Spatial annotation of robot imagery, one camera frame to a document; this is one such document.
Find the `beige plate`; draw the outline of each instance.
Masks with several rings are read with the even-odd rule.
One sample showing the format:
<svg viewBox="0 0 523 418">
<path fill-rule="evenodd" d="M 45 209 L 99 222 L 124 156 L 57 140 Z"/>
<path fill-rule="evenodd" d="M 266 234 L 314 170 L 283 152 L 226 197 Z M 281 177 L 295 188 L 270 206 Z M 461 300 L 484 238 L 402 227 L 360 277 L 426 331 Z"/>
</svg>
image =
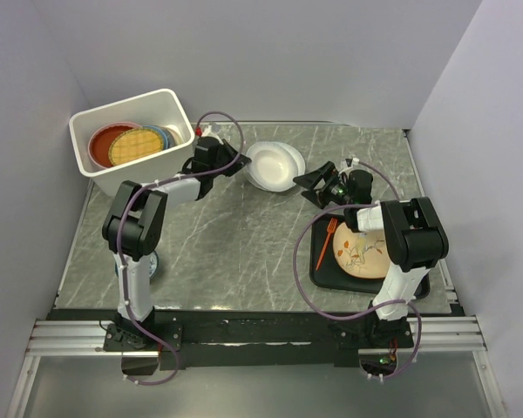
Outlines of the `beige plate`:
<svg viewBox="0 0 523 418">
<path fill-rule="evenodd" d="M 390 256 L 383 231 L 354 233 L 344 223 L 333 236 L 337 264 L 359 279 L 383 279 L 390 268 Z"/>
</svg>

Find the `yellow plate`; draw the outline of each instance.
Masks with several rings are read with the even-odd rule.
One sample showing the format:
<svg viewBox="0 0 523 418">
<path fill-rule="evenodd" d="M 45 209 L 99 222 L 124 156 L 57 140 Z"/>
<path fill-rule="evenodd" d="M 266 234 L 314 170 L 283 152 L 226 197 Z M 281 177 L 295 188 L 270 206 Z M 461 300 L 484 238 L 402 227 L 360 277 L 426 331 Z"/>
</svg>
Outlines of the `yellow plate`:
<svg viewBox="0 0 523 418">
<path fill-rule="evenodd" d="M 113 165 L 120 165 L 163 150 L 163 138 L 153 129 L 136 128 L 119 135 L 108 150 Z"/>
</svg>

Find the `wall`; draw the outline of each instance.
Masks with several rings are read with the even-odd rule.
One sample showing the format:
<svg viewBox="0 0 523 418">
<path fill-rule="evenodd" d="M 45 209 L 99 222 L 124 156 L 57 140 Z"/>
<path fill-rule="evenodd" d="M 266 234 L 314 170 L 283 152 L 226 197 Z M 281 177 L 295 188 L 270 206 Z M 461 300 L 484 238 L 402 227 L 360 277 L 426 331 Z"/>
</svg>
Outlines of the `wall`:
<svg viewBox="0 0 523 418">
<path fill-rule="evenodd" d="M 485 0 L 411 132 L 448 264 L 523 417 L 523 1 Z"/>
<path fill-rule="evenodd" d="M 34 0 L 92 105 L 412 127 L 480 0 Z"/>
<path fill-rule="evenodd" d="M 31 2 L 0 0 L 0 416 L 83 204 L 67 123 L 87 107 Z"/>
</svg>

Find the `stack of plates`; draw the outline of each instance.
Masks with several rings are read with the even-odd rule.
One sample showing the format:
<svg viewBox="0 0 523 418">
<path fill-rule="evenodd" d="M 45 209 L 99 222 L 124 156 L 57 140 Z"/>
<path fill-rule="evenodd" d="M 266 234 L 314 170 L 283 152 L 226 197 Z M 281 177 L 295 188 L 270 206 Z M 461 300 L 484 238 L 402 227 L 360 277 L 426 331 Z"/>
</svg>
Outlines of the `stack of plates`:
<svg viewBox="0 0 523 418">
<path fill-rule="evenodd" d="M 306 172 L 301 153 L 283 142 L 257 142 L 248 148 L 252 162 L 245 175 L 250 183 L 268 192 L 285 192 L 294 187 L 293 178 Z"/>
</svg>

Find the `white bin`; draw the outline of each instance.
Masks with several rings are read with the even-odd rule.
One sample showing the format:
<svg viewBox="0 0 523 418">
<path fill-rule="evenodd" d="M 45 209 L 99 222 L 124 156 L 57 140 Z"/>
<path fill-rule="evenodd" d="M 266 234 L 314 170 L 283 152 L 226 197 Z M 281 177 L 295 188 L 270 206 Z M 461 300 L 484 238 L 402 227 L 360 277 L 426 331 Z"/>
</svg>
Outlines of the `white bin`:
<svg viewBox="0 0 523 418">
<path fill-rule="evenodd" d="M 180 135 L 181 144 L 126 164 L 99 168 L 89 157 L 87 146 L 97 129 L 116 122 L 169 127 Z M 194 153 L 194 130 L 176 94 L 168 89 L 81 111 L 70 119 L 70 134 L 79 170 L 109 196 L 114 196 L 125 180 L 149 183 L 172 177 Z"/>
</svg>

